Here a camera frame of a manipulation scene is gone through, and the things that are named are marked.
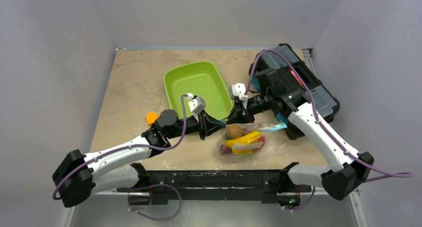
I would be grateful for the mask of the clear zip top bag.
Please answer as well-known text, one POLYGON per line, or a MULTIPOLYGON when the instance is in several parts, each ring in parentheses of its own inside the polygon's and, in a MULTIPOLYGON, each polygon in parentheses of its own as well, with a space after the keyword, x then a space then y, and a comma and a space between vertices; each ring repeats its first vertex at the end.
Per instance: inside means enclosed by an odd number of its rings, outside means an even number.
POLYGON ((261 151, 274 132, 286 129, 283 122, 228 124, 216 147, 220 155, 250 156, 261 151))

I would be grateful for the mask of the purple fake eggplant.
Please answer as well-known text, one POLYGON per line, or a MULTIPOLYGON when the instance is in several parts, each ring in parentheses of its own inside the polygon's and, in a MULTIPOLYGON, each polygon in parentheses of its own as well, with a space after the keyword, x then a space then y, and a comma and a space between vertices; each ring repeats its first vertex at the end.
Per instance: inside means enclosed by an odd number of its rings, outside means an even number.
POLYGON ((221 155, 228 155, 232 153, 231 148, 227 147, 225 144, 221 144, 218 151, 221 155))

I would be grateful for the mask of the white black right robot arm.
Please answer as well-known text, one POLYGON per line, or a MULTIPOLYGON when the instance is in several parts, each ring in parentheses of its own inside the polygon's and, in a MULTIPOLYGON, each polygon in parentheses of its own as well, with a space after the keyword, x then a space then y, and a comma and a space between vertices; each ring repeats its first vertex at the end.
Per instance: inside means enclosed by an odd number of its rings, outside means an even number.
POLYGON ((267 110, 281 114, 300 130, 323 155, 327 167, 292 163, 282 170, 280 186, 287 191, 298 185, 321 187, 334 199, 343 200, 364 183, 374 158, 345 142, 316 109, 306 81, 294 68, 265 69, 256 74, 260 94, 250 98, 242 83, 228 89, 234 107, 228 124, 252 123, 254 115, 267 110))

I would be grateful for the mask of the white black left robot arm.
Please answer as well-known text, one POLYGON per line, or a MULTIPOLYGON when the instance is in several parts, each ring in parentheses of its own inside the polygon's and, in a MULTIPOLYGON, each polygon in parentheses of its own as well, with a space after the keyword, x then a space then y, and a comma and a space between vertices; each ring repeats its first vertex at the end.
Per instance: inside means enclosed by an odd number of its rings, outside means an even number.
POLYGON ((198 133, 200 139, 225 128, 225 123, 206 111, 178 118, 175 110, 160 113, 154 123, 136 138, 94 153, 70 151, 52 175, 55 184, 52 198, 64 207, 74 207, 85 201, 93 189, 100 186, 100 177, 133 161, 148 159, 181 144, 184 136, 198 133))

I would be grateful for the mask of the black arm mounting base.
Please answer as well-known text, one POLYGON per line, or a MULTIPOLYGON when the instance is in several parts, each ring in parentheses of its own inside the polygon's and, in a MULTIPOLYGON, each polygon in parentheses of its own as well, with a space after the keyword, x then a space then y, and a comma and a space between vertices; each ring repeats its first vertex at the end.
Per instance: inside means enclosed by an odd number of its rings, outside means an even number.
POLYGON ((260 201, 296 207, 311 186, 294 185, 285 170, 145 170, 133 164, 138 182, 128 193, 134 205, 166 205, 169 200, 260 201))

